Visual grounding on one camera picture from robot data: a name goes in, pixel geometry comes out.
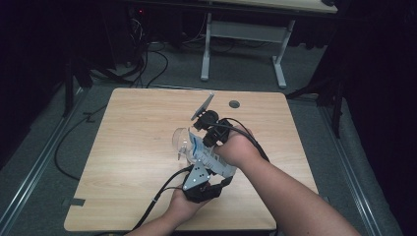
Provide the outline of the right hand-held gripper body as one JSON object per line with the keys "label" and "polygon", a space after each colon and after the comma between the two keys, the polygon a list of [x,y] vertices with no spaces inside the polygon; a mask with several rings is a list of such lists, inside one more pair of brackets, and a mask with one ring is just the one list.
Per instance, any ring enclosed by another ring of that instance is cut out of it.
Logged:
{"label": "right hand-held gripper body", "polygon": [[220,119],[215,111],[208,110],[213,97],[214,93],[211,92],[191,117],[191,120],[195,121],[193,127],[198,131],[206,131],[204,142],[226,142],[232,125],[226,119]]}

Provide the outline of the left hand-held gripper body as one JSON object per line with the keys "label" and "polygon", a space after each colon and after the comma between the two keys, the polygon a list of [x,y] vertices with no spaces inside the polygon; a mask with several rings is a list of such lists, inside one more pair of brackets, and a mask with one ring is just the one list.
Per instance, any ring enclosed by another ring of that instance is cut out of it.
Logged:
{"label": "left hand-held gripper body", "polygon": [[191,171],[182,184],[182,191],[188,201],[201,203],[211,200],[209,190],[213,187],[209,183],[210,174],[211,171],[205,168],[200,161],[191,166]]}

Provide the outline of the white and blue milk carton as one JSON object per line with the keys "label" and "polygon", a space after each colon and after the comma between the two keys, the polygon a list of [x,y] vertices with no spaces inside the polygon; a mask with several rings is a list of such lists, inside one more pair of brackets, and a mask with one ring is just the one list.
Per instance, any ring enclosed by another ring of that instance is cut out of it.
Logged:
{"label": "white and blue milk carton", "polygon": [[212,147],[206,147],[203,139],[193,133],[189,133],[191,142],[191,150],[193,156],[197,158],[205,168],[210,169],[215,174],[219,174],[224,178],[231,177],[236,172],[236,167],[229,165]]}

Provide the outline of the clear glass cup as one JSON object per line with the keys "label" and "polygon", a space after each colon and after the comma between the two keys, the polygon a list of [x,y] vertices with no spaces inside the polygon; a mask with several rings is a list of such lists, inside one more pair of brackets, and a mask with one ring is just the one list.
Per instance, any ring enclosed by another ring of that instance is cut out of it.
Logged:
{"label": "clear glass cup", "polygon": [[177,128],[172,135],[172,146],[177,152],[177,159],[187,157],[191,149],[189,131],[187,128]]}

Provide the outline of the person's left hand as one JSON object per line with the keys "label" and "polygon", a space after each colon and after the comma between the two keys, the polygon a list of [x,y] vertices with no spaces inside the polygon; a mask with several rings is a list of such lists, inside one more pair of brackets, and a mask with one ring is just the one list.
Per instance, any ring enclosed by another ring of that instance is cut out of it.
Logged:
{"label": "person's left hand", "polygon": [[188,201],[182,190],[175,190],[166,213],[173,221],[183,223],[190,220],[207,203],[208,201],[201,203]]}

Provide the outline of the person's right hand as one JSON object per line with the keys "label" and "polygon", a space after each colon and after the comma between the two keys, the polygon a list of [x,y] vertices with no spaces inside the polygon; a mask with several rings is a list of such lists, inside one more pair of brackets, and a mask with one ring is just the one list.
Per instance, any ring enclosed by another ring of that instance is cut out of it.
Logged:
{"label": "person's right hand", "polygon": [[231,131],[227,142],[216,147],[214,152],[223,157],[228,164],[240,169],[262,159],[255,146],[243,134],[236,131]]}

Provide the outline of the desk with white legs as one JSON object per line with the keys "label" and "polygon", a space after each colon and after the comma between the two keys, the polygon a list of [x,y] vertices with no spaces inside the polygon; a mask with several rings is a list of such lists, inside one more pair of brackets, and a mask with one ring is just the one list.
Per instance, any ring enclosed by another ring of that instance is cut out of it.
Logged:
{"label": "desk with white legs", "polygon": [[201,80],[209,79],[210,43],[213,37],[278,43],[271,57],[277,84],[287,87],[281,61],[294,30],[296,18],[334,17],[334,0],[127,0],[143,6],[203,11],[206,16],[205,51]]}

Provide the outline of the black metal stand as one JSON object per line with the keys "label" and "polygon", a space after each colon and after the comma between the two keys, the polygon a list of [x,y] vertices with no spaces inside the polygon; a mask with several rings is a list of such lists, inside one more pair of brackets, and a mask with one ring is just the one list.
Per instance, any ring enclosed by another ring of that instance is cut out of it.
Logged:
{"label": "black metal stand", "polygon": [[93,63],[85,58],[72,57],[65,65],[65,109],[63,116],[68,117],[74,107],[74,81],[77,81],[82,89],[92,87],[92,78],[90,71],[96,70],[100,74],[109,78],[116,83],[129,84],[122,76],[118,76],[104,67]]}
{"label": "black metal stand", "polygon": [[328,77],[318,82],[313,82],[303,88],[286,95],[287,99],[294,99],[308,93],[317,93],[316,104],[320,107],[332,107],[330,116],[331,130],[337,138],[340,138],[339,127],[342,115],[342,99],[345,78],[342,76]]}

